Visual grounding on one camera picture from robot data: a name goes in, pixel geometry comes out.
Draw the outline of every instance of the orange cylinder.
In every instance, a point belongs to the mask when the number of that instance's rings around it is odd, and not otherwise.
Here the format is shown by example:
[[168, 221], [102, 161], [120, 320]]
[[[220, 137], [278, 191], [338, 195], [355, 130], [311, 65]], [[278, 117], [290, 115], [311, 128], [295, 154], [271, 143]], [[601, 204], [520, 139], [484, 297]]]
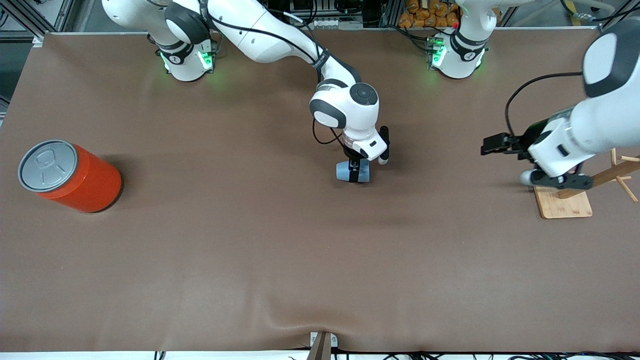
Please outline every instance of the orange cylinder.
[[118, 169], [63, 140], [34, 146], [20, 162], [18, 177], [27, 190], [39, 197], [83, 213], [108, 208], [122, 189]]

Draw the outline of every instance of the can lid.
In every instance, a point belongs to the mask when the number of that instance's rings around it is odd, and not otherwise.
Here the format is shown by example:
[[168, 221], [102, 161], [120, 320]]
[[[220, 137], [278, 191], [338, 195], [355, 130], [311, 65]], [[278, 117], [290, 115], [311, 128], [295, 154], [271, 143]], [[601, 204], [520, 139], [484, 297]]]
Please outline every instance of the can lid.
[[18, 180], [32, 192], [51, 192], [76, 172], [78, 154], [70, 143], [48, 140], [29, 150], [20, 161]]

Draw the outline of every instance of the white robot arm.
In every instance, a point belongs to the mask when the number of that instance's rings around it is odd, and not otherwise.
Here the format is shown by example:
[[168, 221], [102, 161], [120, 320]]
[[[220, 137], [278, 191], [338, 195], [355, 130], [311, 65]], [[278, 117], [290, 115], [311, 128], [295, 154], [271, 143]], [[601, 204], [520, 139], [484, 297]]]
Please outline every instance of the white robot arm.
[[519, 6], [534, 0], [456, 0], [462, 9], [460, 25], [449, 34], [437, 34], [432, 66], [442, 74], [462, 79], [480, 66], [486, 43], [496, 27], [493, 8]]
[[171, 0], [102, 0], [102, 7], [118, 25], [148, 32], [166, 69], [180, 81], [193, 81], [212, 68], [208, 60], [211, 39], [185, 43], [176, 37], [164, 21], [164, 11], [170, 3]]
[[322, 74], [309, 108], [320, 124], [342, 130], [339, 141], [349, 158], [348, 181], [368, 181], [368, 175], [353, 176], [360, 164], [368, 169], [368, 161], [376, 158], [386, 163], [388, 138], [376, 130], [380, 102], [375, 89], [361, 82], [353, 67], [298, 28], [276, 19], [256, 0], [102, 0], [102, 4], [115, 22], [149, 31], [165, 64], [182, 81], [197, 79], [210, 70], [203, 67], [207, 63], [202, 54], [203, 44], [211, 47], [212, 28], [253, 61], [271, 63], [288, 56], [303, 59]]
[[[640, 19], [621, 21], [587, 49], [582, 76], [587, 99], [536, 123], [522, 136], [484, 139], [483, 155], [518, 154], [536, 168], [521, 176], [526, 185], [590, 188], [580, 164], [614, 147], [640, 145]], [[578, 167], [575, 173], [570, 170]]]

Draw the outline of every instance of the table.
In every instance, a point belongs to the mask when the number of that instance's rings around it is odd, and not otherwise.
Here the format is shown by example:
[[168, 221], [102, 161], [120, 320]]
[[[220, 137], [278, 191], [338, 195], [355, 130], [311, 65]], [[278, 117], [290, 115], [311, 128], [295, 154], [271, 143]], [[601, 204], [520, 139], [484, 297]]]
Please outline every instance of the table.
[[[352, 351], [640, 350], [637, 207], [612, 184], [593, 218], [542, 220], [528, 164], [479, 155], [509, 95], [580, 69], [595, 30], [497, 31], [460, 81], [395, 32], [317, 35], [380, 93], [391, 159], [371, 184], [335, 179], [300, 59], [227, 46], [179, 83], [143, 36], [32, 50], [0, 131], [0, 350], [297, 348], [318, 329]], [[583, 97], [579, 78], [536, 83], [514, 127]], [[22, 189], [21, 156], [51, 138], [115, 164], [119, 202], [82, 215]]]

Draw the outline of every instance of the wooden mug tree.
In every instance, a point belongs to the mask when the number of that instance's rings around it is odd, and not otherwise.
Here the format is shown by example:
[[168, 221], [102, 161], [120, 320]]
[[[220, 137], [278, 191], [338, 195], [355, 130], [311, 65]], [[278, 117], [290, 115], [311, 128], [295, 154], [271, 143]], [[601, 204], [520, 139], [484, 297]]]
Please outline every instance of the wooden mug tree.
[[[640, 170], [640, 155], [635, 158], [616, 155], [616, 149], [611, 150], [611, 168], [593, 176], [593, 188], [610, 182], [617, 182], [629, 195], [633, 202], [638, 198], [625, 184], [631, 179], [629, 174]], [[585, 218], [593, 215], [586, 190], [535, 187], [536, 200], [540, 208], [540, 215], [545, 219], [553, 218]]]

